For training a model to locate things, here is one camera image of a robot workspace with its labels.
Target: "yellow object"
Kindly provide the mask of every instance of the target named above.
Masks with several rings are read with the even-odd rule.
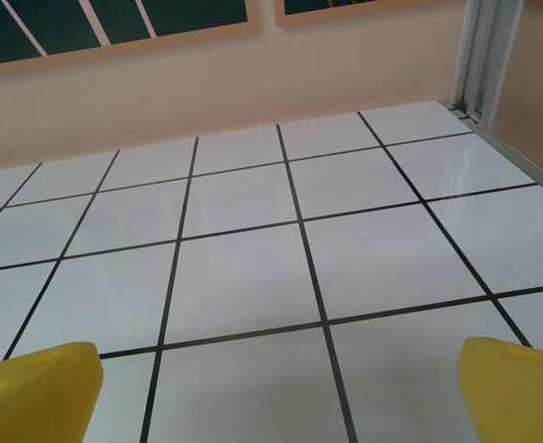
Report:
[[[0,443],[80,443],[103,382],[92,343],[0,363]]]
[[[543,351],[468,339],[458,377],[481,443],[543,443]]]

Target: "tiled floor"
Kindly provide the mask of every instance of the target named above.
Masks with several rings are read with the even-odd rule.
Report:
[[[477,442],[543,349],[543,188],[436,102],[0,171],[0,360],[93,341],[92,442]]]

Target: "picture frame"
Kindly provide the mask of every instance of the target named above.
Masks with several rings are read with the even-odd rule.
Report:
[[[257,2],[258,0],[245,0],[245,22],[0,63],[0,76],[253,34],[259,31]]]

